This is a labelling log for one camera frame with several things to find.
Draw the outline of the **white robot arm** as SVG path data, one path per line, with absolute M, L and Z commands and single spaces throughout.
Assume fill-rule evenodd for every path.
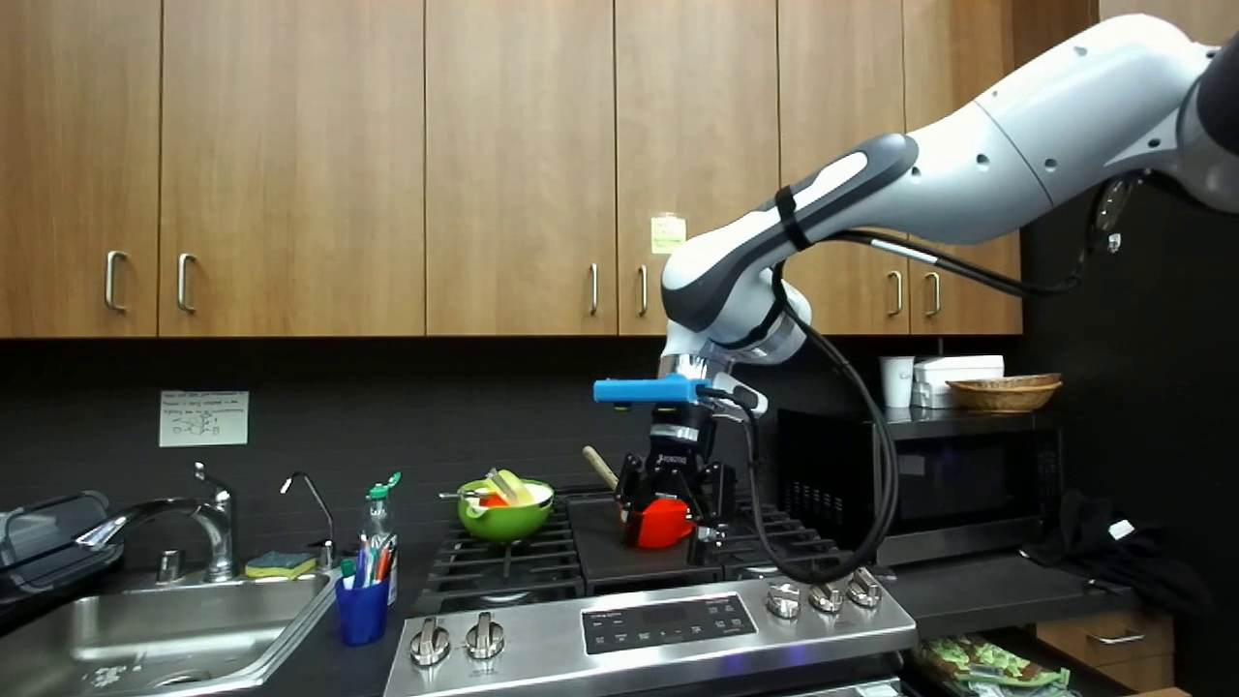
M 790 360 L 808 302 L 778 263 L 841 231 L 985 244 L 1123 174 L 1165 174 L 1205 209 L 1235 213 L 1235 85 L 1239 38 L 1207 45 L 1163 15 L 1100 20 L 958 112 L 874 136 L 676 244 L 662 265 L 659 370 L 733 391 L 737 364 Z

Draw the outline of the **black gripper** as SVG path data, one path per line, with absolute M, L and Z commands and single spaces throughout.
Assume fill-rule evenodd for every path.
M 648 475 L 659 495 L 676 495 L 696 520 L 703 507 L 703 424 L 696 407 L 652 410 Z

